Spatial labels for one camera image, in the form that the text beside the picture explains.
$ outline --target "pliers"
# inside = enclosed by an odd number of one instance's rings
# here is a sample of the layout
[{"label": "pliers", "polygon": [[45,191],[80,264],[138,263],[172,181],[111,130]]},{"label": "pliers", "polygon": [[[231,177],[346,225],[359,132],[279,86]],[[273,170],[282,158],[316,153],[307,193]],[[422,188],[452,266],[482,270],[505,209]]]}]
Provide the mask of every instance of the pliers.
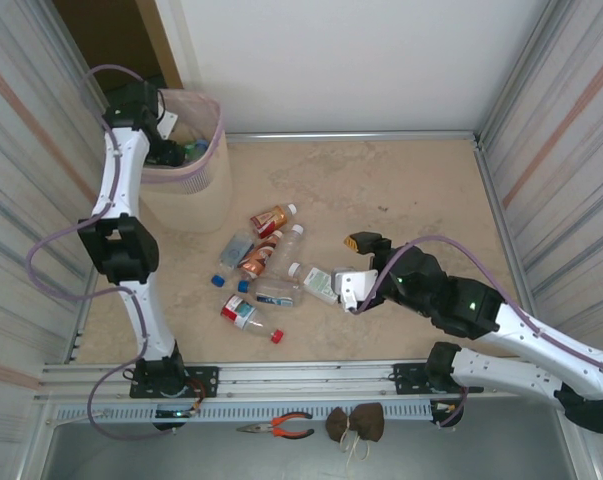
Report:
[{"label": "pliers", "polygon": [[288,432],[283,430],[282,428],[277,428],[286,420],[290,420],[291,418],[305,418],[307,420],[312,419],[312,414],[306,412],[290,412],[286,413],[281,417],[273,418],[270,423],[253,423],[252,425],[246,425],[245,427],[237,428],[237,432],[246,432],[246,433],[269,433],[275,437],[283,437],[289,440],[299,440],[301,438],[309,437],[314,433],[314,429],[310,428],[308,430],[304,430],[302,432]]}]

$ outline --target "purple cable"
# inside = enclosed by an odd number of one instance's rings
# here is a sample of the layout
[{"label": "purple cable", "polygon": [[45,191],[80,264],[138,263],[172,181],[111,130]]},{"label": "purple cable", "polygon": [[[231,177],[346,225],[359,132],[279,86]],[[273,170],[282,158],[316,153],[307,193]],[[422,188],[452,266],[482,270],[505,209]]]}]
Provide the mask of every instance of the purple cable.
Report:
[{"label": "purple cable", "polygon": [[368,305],[374,298],[377,290],[381,286],[383,279],[388,275],[388,273],[390,272],[390,270],[392,269],[394,264],[399,260],[399,258],[401,258],[401,256],[405,252],[407,252],[409,249],[411,249],[412,247],[414,247],[420,243],[430,242],[430,241],[447,243],[448,245],[452,245],[457,250],[460,250],[462,253],[464,253],[465,256],[468,257],[472,261],[472,263],[474,263],[476,265],[476,267],[481,271],[481,273],[483,273],[483,275],[485,275],[485,278],[488,279],[488,281],[492,284],[492,286],[503,297],[505,302],[512,308],[512,310],[514,310],[514,312],[521,319],[521,321],[524,324],[526,324],[535,335],[538,335],[539,337],[543,338],[544,340],[551,343],[555,347],[560,348],[564,352],[567,352],[567,353],[579,358],[580,360],[583,360],[584,362],[587,362],[590,365],[593,365],[593,366],[599,368],[600,370],[603,370],[603,362],[599,362],[593,358],[588,357],[587,355],[584,355],[581,352],[577,352],[573,348],[561,343],[556,338],[551,337],[547,333],[542,332],[541,329],[539,327],[537,327],[532,320],[530,320],[530,317],[528,317],[525,314],[525,312],[523,310],[521,310],[521,307],[519,307],[519,305],[514,301],[514,299],[510,296],[510,294],[505,291],[505,289],[499,284],[499,282],[494,277],[494,275],[492,275],[492,273],[490,273],[490,271],[486,268],[485,265],[483,265],[483,263],[481,263],[481,261],[476,257],[476,255],[474,255],[471,251],[469,251],[467,248],[465,248],[463,245],[461,245],[456,240],[452,240],[451,238],[444,237],[443,235],[426,235],[424,237],[419,237],[415,240],[412,240],[411,242],[406,243],[404,246],[399,248],[397,250],[397,252],[392,256],[390,261],[388,261],[385,268],[379,274],[377,281],[374,283],[374,286],[372,287],[372,290],[370,290],[370,293],[368,293],[368,296],[366,297],[366,299],[363,301],[361,306],[357,310],[355,310],[353,313],[355,315],[359,315],[368,307]]},{"label": "purple cable", "polygon": [[457,418],[459,416],[459,414],[463,411],[463,407],[465,406],[465,402],[468,400],[468,393],[469,392],[470,392],[469,388],[463,387],[463,389],[461,391],[461,402],[459,402],[459,406],[457,408],[455,408],[454,412],[452,412],[452,415],[450,415],[444,421],[437,422],[437,425],[439,427],[445,427],[448,423],[450,423],[452,420],[454,420],[455,418]]},{"label": "purple cable", "polygon": [[101,115],[98,112],[96,112],[92,108],[90,103],[83,97],[83,92],[85,89],[85,82],[87,81],[87,79],[90,76],[94,75],[97,72],[100,72],[101,70],[119,70],[119,71],[122,71],[124,73],[131,75],[132,77],[134,77],[136,80],[139,80],[139,81],[143,81],[143,78],[141,78],[139,75],[137,75],[132,70],[129,70],[120,65],[111,65],[111,64],[99,65],[94,68],[91,68],[81,78],[81,82],[80,82],[80,85],[82,88],[81,99],[83,100],[83,103],[86,105],[88,110],[90,110],[90,112],[95,116],[95,118],[98,120],[99,124],[103,127],[103,129],[106,131],[106,133],[110,137],[110,140],[112,142],[112,148],[114,149],[114,177],[112,180],[112,187],[110,188],[110,192],[108,193],[108,199],[110,200],[110,202],[104,207],[104,209],[102,211],[100,211],[96,215],[93,215],[89,219],[84,220],[83,222],[81,222],[77,225],[72,225],[68,228],[65,228],[59,232],[53,233],[52,235],[35,243],[32,246],[32,248],[28,251],[28,254],[25,257],[25,268],[26,268],[26,272],[28,274],[28,278],[34,284],[34,286],[50,297],[57,297],[57,298],[61,298],[64,300],[76,302],[76,301],[82,301],[82,300],[89,300],[92,298],[100,297],[102,295],[107,295],[109,293],[115,293],[115,292],[123,292],[123,293],[126,293],[127,295],[130,295],[132,303],[134,304],[134,308],[137,311],[137,315],[139,316],[139,325],[141,327],[141,336],[143,338],[143,345],[141,347],[141,351],[132,360],[129,360],[125,363],[122,363],[118,367],[113,368],[112,370],[108,371],[105,375],[103,375],[99,380],[97,380],[97,382],[92,387],[92,390],[90,390],[90,394],[88,395],[87,415],[88,415],[88,420],[90,421],[90,424],[95,428],[95,430],[97,430],[99,433],[101,433],[102,435],[104,435],[112,440],[145,440],[147,438],[153,438],[153,437],[165,435],[166,433],[169,433],[170,431],[166,430],[163,432],[155,432],[155,433],[151,433],[148,435],[137,435],[137,436],[116,435],[116,434],[110,433],[107,430],[104,430],[103,428],[101,428],[101,426],[99,426],[99,424],[94,419],[94,415],[92,413],[92,403],[94,401],[94,397],[96,395],[97,389],[110,376],[114,375],[117,372],[120,372],[121,370],[125,369],[126,367],[128,367],[130,365],[136,364],[136,362],[138,360],[141,360],[143,358],[143,356],[145,355],[145,353],[148,350],[147,326],[145,323],[145,318],[143,316],[143,311],[141,310],[141,305],[139,305],[139,301],[137,300],[134,292],[127,287],[117,286],[117,287],[106,288],[106,289],[103,289],[103,290],[100,290],[98,292],[94,292],[94,293],[91,293],[88,295],[67,294],[64,292],[57,291],[54,288],[50,287],[49,285],[46,285],[43,281],[41,281],[41,279],[39,279],[39,277],[37,276],[36,271],[34,270],[34,266],[32,265],[32,260],[33,260],[34,255],[41,248],[43,248],[48,243],[53,242],[54,240],[57,240],[58,238],[63,237],[64,235],[68,235],[70,233],[77,232],[78,230],[97,222],[99,219],[103,218],[103,216],[106,213],[108,213],[108,211],[110,210],[110,208],[112,206],[112,202],[114,201],[114,198],[116,195],[117,183],[119,181],[119,176],[121,175],[121,153],[118,150],[119,144],[117,142],[116,136],[114,135],[114,132],[112,131],[112,128],[110,127],[110,125],[108,125],[107,122],[105,120],[103,120]]}]

